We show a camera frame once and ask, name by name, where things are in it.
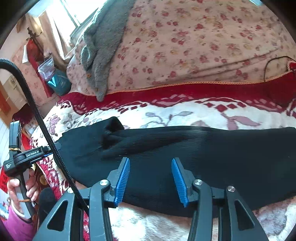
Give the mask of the left hand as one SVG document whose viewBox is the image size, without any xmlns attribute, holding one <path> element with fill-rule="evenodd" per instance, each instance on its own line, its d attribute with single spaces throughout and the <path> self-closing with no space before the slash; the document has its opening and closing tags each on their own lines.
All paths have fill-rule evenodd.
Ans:
<svg viewBox="0 0 296 241">
<path fill-rule="evenodd" d="M 37 201 L 39 198 L 39 184 L 36 181 L 35 172 L 32 168 L 29 168 L 28 170 L 29 179 L 26 181 L 25 184 L 21 184 L 20 180 L 17 178 L 9 178 L 7 182 L 7 189 L 9 197 L 11 198 L 15 209 L 24 214 L 23 208 L 21 206 L 22 202 L 20 200 L 23 198 L 17 193 L 17 189 L 20 189 L 20 191 L 24 190 L 24 187 L 26 188 L 26 194 L 25 196 L 29 198 L 32 202 Z"/>
</svg>

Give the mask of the pink sleeve forearm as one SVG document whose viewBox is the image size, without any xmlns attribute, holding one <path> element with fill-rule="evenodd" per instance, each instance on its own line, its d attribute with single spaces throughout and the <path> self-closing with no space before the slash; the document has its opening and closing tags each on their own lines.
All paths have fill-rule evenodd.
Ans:
<svg viewBox="0 0 296 241">
<path fill-rule="evenodd" d="M 1 220 L 1 240 L 33 240 L 36 234 L 34 224 L 29 219 L 22 219 L 13 204 L 9 207 L 9 216 Z"/>
</svg>

